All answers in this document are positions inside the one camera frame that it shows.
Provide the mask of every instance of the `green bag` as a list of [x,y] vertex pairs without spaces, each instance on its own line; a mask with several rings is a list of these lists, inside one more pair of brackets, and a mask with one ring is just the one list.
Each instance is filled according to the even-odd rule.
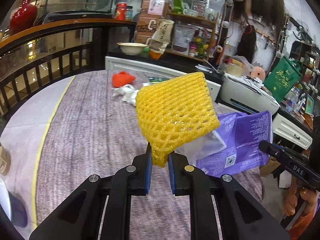
[[299,66],[297,61],[290,61],[286,56],[283,56],[278,65],[264,81],[263,84],[270,90],[272,96],[278,103],[280,103],[289,90],[301,80],[302,75],[297,69]]
[[183,13],[184,4],[183,0],[173,0],[173,6],[171,12],[173,13]]

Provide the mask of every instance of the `qr code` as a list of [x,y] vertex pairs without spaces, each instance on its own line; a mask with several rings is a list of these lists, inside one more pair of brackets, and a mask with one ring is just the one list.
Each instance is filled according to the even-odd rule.
[[226,158],[226,164],[224,165],[225,168],[232,166],[236,163],[236,154],[230,155]]

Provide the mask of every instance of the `table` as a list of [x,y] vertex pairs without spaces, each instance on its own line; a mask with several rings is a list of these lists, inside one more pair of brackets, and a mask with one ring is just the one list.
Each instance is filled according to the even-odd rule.
[[[148,82],[148,73],[128,72],[136,76],[135,88]],[[27,209],[29,224],[18,229],[26,239],[91,174],[113,175],[145,153],[135,107],[112,96],[113,73],[87,72],[55,83],[29,99],[5,127],[0,141],[12,165],[3,179]],[[214,106],[217,114],[233,111]],[[258,167],[234,177],[262,201]],[[189,199],[173,196],[168,169],[153,166],[150,193],[132,197],[130,239],[189,238]]]

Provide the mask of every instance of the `white printer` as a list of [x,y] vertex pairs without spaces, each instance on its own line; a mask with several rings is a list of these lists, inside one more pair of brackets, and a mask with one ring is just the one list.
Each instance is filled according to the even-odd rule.
[[270,111],[275,114],[280,105],[253,80],[245,77],[235,77],[225,73],[219,97],[235,107],[254,114],[262,111]]

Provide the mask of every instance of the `kraft paper box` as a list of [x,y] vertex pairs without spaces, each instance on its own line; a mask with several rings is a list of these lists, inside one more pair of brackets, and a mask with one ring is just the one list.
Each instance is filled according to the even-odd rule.
[[161,15],[140,14],[137,23],[137,43],[146,43],[157,29],[158,20]]
[[142,0],[140,14],[147,14],[149,9],[150,0]]
[[280,166],[280,163],[276,160],[276,158],[270,156],[267,164],[264,166],[260,166],[260,176],[267,177],[269,174],[271,174],[279,166]]
[[164,0],[150,0],[148,14],[162,15],[164,11]]

